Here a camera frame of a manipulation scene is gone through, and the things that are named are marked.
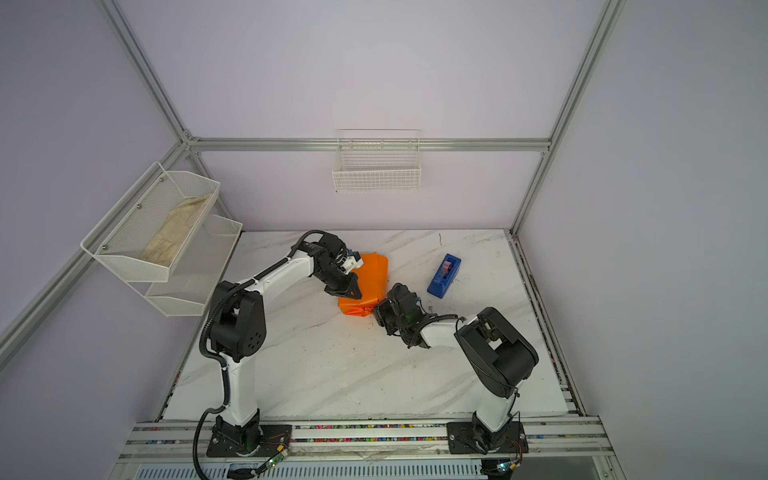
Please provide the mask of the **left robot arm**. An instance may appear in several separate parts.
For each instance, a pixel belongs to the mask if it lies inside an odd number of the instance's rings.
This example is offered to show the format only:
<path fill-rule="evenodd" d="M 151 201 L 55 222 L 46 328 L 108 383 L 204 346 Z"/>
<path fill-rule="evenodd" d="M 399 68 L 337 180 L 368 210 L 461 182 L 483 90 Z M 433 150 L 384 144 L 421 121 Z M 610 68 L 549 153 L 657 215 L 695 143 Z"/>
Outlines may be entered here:
<path fill-rule="evenodd" d="M 310 277 L 322 282 L 330 296 L 359 300 L 362 293 L 355 270 L 363 264 L 361 255 L 337 235 L 310 230 L 266 269 L 215 287 L 198 350 L 204 358 L 216 361 L 221 371 L 222 404 L 206 410 L 216 417 L 216 438 L 234 443 L 247 454 L 263 436 L 250 358 L 266 341 L 268 304 Z"/>

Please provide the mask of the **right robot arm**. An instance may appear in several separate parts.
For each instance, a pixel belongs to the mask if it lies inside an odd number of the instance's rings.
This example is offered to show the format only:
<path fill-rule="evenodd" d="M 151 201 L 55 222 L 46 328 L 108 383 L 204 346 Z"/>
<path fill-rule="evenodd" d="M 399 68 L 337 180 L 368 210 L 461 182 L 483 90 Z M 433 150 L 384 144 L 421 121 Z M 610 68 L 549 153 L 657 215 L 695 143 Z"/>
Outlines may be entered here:
<path fill-rule="evenodd" d="M 471 319 L 427 312 L 420 298 L 397 283 L 373 315 L 389 336 L 408 348 L 458 348 L 484 388 L 467 422 L 447 425 L 452 454 L 527 452 L 522 423 L 514 418 L 519 385 L 539 362 L 532 344 L 494 307 Z"/>

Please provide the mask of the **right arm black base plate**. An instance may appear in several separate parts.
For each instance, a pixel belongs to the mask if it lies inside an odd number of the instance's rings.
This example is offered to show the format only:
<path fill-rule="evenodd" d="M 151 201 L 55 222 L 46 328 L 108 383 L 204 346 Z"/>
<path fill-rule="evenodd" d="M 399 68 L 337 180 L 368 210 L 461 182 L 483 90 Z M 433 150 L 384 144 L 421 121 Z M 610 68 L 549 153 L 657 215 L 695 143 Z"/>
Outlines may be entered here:
<path fill-rule="evenodd" d="M 509 420 L 491 432 L 482 422 L 449 422 L 446 425 L 451 454 L 526 454 L 529 452 L 523 424 Z"/>

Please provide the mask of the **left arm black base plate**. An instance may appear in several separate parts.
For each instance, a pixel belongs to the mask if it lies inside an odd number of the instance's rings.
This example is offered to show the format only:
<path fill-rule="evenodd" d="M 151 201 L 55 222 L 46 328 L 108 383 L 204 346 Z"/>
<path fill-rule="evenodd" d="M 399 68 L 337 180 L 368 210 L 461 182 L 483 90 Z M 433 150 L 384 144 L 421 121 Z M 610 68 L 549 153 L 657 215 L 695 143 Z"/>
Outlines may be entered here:
<path fill-rule="evenodd" d="M 206 450 L 209 458 L 269 458 L 286 449 L 292 437 L 289 424 L 267 424 L 256 427 L 214 426 Z"/>

